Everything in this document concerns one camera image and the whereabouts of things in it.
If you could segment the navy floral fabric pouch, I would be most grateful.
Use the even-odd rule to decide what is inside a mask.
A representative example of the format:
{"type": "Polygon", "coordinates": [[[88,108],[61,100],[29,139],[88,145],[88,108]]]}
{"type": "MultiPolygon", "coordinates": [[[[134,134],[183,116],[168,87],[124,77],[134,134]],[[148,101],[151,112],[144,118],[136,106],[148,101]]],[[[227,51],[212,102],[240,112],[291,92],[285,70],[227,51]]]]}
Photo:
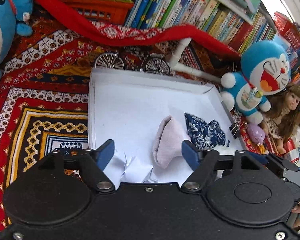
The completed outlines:
{"type": "Polygon", "coordinates": [[[221,129],[218,121],[206,122],[202,118],[189,113],[184,113],[184,118],[188,136],[198,149],[230,146],[230,140],[226,138],[226,134],[221,129]]]}

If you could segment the white fluffy plush toy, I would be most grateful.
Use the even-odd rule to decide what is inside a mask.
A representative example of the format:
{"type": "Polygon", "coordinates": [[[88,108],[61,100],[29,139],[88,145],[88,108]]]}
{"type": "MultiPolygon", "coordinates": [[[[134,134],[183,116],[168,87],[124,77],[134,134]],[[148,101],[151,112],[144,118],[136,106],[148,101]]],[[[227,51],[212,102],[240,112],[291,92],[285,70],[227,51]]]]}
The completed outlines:
{"type": "Polygon", "coordinates": [[[235,155],[235,151],[236,151],[232,147],[225,147],[225,146],[216,146],[213,149],[219,152],[220,155],[235,155]]]}

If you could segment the red soda can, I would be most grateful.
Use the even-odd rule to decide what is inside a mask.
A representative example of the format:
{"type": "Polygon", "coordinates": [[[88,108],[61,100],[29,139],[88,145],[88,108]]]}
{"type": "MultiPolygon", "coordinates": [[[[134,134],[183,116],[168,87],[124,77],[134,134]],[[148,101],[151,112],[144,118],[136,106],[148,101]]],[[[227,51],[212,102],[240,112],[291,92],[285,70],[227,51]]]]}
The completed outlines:
{"type": "Polygon", "coordinates": [[[284,149],[286,150],[284,158],[291,163],[297,164],[299,162],[299,152],[292,139],[287,140],[284,144],[284,149]]]}

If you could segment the crumpled white paper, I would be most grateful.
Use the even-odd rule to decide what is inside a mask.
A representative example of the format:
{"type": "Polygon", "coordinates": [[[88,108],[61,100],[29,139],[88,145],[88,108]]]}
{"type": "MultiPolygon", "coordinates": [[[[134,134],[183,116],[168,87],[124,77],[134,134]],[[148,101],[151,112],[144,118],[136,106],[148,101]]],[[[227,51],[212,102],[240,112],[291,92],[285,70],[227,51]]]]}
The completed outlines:
{"type": "Polygon", "coordinates": [[[121,183],[158,183],[155,168],[156,163],[148,153],[135,155],[115,149],[103,172],[118,188],[121,183]]]}

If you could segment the purple small plush toy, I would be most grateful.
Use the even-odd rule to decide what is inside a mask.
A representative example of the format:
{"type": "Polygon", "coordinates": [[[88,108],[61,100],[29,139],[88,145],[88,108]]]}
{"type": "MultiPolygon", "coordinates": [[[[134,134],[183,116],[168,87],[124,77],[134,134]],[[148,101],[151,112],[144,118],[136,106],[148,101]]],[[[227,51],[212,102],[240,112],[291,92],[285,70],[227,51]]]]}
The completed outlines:
{"type": "Polygon", "coordinates": [[[263,144],[266,134],[260,126],[252,123],[247,124],[247,133],[253,143],[257,145],[263,144]]]}

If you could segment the brown haired doll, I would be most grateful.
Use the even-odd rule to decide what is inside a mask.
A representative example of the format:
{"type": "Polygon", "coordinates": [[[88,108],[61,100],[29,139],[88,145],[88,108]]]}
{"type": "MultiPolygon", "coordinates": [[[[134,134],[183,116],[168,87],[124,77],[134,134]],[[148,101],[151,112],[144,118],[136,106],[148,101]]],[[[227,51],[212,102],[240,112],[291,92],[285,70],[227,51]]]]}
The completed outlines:
{"type": "Polygon", "coordinates": [[[283,145],[293,134],[300,113],[300,87],[289,83],[282,91],[267,99],[271,108],[263,113],[260,127],[274,139],[279,154],[285,154],[283,145]]]}

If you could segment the black binder clip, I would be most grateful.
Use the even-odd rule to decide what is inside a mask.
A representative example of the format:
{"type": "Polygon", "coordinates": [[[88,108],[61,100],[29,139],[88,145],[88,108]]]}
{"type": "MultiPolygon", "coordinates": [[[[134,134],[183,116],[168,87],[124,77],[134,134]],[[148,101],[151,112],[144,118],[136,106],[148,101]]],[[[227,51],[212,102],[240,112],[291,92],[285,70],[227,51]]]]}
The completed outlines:
{"type": "Polygon", "coordinates": [[[229,130],[231,132],[231,135],[234,139],[237,139],[238,137],[241,136],[240,134],[240,129],[239,129],[239,125],[237,123],[233,123],[230,127],[229,130]]]}

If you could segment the white shallow cardboard box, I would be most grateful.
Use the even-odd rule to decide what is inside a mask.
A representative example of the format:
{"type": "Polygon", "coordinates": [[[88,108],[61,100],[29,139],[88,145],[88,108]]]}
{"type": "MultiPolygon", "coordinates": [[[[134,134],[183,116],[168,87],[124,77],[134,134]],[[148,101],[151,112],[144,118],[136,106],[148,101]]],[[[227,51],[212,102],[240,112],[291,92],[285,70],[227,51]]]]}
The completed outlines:
{"type": "MultiPolygon", "coordinates": [[[[242,150],[229,127],[232,118],[222,105],[214,85],[170,76],[118,69],[95,68],[90,75],[88,101],[88,145],[99,148],[112,139],[115,149],[135,155],[149,154],[161,121],[172,116],[185,125],[184,113],[210,122],[216,120],[230,140],[242,150]]],[[[182,157],[174,158],[166,169],[156,164],[159,183],[183,183],[192,169],[182,157]]]]}

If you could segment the patterned red tablecloth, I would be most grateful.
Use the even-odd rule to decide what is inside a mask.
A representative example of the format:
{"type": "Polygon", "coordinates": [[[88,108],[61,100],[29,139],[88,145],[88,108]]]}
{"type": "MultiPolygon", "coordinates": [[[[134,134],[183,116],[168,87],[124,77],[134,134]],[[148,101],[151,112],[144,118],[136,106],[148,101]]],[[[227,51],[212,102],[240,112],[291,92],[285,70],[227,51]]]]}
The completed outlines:
{"type": "Polygon", "coordinates": [[[43,56],[29,69],[38,74],[0,92],[0,232],[10,223],[2,198],[6,187],[55,149],[77,151],[88,145],[88,101],[92,63],[100,48],[69,30],[45,39],[43,56]]]}

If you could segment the Doraemon plush toy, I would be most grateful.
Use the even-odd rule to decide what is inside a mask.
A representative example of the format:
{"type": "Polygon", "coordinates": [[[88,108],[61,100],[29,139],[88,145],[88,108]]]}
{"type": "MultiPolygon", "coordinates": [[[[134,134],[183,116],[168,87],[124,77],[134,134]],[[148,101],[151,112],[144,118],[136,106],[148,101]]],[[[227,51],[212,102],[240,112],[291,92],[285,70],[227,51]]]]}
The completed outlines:
{"type": "Polygon", "coordinates": [[[264,40],[251,45],[241,57],[241,71],[221,78],[220,95],[228,110],[239,110],[247,122],[260,124],[271,109],[268,96],[290,82],[290,62],[283,46],[264,40]]]}

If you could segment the white pvc pipe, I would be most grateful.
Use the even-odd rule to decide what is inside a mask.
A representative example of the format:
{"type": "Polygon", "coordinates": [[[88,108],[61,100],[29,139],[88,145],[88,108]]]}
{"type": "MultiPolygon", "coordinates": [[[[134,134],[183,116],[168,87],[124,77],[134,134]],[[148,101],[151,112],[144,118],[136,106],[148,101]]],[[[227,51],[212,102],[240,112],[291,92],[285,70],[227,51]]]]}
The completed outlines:
{"type": "Polygon", "coordinates": [[[170,69],[220,84],[221,78],[205,72],[195,53],[188,48],[191,41],[191,38],[181,39],[175,50],[165,56],[165,61],[170,69]]]}

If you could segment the miniature metal bicycle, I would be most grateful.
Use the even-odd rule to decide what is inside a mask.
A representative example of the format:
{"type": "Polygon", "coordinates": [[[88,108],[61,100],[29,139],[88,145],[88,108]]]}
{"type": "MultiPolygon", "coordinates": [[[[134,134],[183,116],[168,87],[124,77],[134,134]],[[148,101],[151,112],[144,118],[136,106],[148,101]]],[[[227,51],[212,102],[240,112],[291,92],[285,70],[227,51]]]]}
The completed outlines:
{"type": "Polygon", "coordinates": [[[119,70],[132,70],[150,74],[171,74],[171,68],[160,54],[149,53],[115,53],[105,52],[100,54],[95,62],[95,68],[108,68],[119,70]]]}

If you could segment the red plastic basket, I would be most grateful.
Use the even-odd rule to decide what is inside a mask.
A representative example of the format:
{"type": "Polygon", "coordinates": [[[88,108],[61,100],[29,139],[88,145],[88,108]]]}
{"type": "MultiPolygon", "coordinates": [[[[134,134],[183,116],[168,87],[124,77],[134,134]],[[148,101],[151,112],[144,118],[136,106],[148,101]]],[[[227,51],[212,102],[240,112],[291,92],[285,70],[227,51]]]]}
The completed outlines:
{"type": "Polygon", "coordinates": [[[273,21],[279,34],[291,44],[294,50],[298,50],[300,48],[300,33],[297,27],[286,15],[279,12],[274,13],[273,21]]]}

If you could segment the red plastic crate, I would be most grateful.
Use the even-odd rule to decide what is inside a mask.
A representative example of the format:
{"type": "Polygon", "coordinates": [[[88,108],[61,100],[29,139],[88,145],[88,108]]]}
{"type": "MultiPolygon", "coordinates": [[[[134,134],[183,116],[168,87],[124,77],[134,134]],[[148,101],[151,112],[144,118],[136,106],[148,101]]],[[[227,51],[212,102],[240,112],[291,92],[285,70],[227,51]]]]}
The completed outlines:
{"type": "Polygon", "coordinates": [[[133,8],[133,2],[119,0],[61,0],[63,3],[92,21],[124,25],[133,8]]]}

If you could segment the row of upright books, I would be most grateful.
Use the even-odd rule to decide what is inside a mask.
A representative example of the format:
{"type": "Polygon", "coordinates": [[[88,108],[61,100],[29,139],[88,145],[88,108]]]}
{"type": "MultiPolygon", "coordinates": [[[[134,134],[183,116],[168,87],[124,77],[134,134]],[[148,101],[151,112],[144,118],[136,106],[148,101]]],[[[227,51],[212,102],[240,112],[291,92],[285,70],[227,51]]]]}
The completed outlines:
{"type": "Polygon", "coordinates": [[[188,24],[243,54],[259,41],[287,41],[273,17],[261,0],[134,0],[125,26],[144,30],[188,24]]]}

